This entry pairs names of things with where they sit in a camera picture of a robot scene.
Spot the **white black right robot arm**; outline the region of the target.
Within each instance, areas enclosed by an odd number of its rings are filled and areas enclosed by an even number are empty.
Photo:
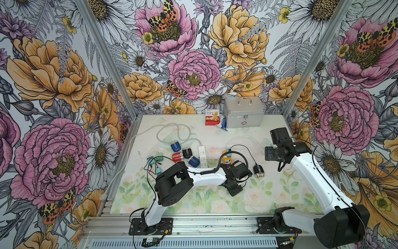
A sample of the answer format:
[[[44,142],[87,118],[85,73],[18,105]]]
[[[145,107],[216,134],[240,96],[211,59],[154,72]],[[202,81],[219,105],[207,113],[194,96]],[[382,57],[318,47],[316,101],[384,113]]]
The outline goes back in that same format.
[[[275,210],[273,227],[278,233],[299,229],[314,234],[328,249],[354,249],[366,241],[370,213],[356,205],[324,172],[315,153],[304,142],[294,142],[286,128],[270,131],[273,146],[265,148],[265,160],[278,162],[278,171],[290,165],[298,172],[322,208],[321,215],[302,212],[291,206]]]

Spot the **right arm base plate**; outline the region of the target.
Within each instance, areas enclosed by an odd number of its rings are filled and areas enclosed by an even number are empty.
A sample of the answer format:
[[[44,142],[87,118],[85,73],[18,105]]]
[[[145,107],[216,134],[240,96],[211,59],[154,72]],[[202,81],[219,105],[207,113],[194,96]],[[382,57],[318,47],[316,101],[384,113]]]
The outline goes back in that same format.
[[[302,231],[293,227],[277,229],[274,224],[274,218],[270,216],[257,217],[257,229],[255,233],[259,234],[301,234]]]

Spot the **white power strip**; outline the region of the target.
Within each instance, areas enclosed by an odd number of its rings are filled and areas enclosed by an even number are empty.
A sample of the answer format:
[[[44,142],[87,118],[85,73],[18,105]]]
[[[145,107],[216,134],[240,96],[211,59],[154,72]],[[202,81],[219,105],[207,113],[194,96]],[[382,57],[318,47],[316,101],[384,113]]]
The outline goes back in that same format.
[[[207,156],[205,146],[198,147],[201,168],[208,168]]]

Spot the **blue device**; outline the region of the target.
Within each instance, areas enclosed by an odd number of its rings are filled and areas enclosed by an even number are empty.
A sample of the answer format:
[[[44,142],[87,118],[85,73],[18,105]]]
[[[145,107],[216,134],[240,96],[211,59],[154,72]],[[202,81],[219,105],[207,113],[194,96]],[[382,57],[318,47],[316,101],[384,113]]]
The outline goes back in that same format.
[[[171,144],[171,149],[173,150],[173,152],[179,152],[181,151],[181,146],[180,143],[178,141],[175,141]]]
[[[188,160],[188,164],[194,168],[197,168],[200,165],[200,160],[195,156],[191,156]]]

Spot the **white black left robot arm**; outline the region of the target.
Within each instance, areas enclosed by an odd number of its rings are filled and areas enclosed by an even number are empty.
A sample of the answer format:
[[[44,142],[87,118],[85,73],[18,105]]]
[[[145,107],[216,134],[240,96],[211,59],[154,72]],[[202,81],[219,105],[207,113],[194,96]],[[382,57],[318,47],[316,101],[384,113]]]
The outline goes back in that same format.
[[[131,221],[131,235],[153,234],[157,229],[172,224],[173,220],[162,219],[166,209],[179,202],[191,189],[195,187],[216,185],[224,187],[232,196],[242,192],[241,183],[252,177],[248,168],[245,156],[237,151],[231,151],[242,157],[243,162],[225,164],[223,153],[214,168],[193,168],[185,165],[184,162],[176,162],[155,179],[155,186],[151,188],[154,193],[152,203],[148,208],[143,209],[141,218]]]

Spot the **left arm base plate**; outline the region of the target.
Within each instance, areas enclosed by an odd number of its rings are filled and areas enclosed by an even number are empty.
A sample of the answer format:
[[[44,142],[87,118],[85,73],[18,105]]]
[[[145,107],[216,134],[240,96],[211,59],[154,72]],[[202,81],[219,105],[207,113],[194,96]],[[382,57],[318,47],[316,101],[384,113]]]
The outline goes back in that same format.
[[[173,221],[173,218],[161,218],[159,223],[148,226],[143,218],[134,218],[130,224],[129,235],[168,235],[172,233]]]

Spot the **orange power strip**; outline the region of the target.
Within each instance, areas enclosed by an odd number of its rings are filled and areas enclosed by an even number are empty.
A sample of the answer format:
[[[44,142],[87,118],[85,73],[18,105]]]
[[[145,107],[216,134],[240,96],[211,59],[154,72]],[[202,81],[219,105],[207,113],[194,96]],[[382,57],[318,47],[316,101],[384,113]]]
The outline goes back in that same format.
[[[232,164],[232,158],[231,157],[223,157],[222,158],[222,163],[226,165],[231,165]]]

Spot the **green plug adapter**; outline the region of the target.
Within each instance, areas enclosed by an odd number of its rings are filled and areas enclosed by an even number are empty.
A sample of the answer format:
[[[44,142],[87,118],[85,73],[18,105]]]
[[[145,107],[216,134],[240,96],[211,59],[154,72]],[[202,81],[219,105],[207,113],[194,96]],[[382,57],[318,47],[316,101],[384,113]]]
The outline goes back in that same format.
[[[162,153],[157,153],[156,156],[155,156],[155,160],[157,162],[163,161],[163,154]]]

